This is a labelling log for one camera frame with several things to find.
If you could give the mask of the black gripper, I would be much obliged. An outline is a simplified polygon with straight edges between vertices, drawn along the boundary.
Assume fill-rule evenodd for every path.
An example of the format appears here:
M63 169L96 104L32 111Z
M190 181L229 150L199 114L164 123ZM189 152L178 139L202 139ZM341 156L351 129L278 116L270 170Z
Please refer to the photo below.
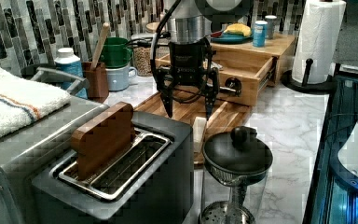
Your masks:
M209 119L219 92L218 69L211 68L212 47L207 39L192 44L169 43L170 73L168 68L156 70L157 90L166 114L172 117L173 86L205 86L212 80L212 86L205 88L205 115Z

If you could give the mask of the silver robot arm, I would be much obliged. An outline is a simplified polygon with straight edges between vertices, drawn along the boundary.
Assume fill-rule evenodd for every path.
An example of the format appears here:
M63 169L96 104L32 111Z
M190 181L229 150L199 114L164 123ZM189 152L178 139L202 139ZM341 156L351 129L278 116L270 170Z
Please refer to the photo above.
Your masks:
M173 104L205 99L210 117L220 91L212 67L211 34L246 16L253 0L163 0L164 12L150 50L150 66L168 116Z

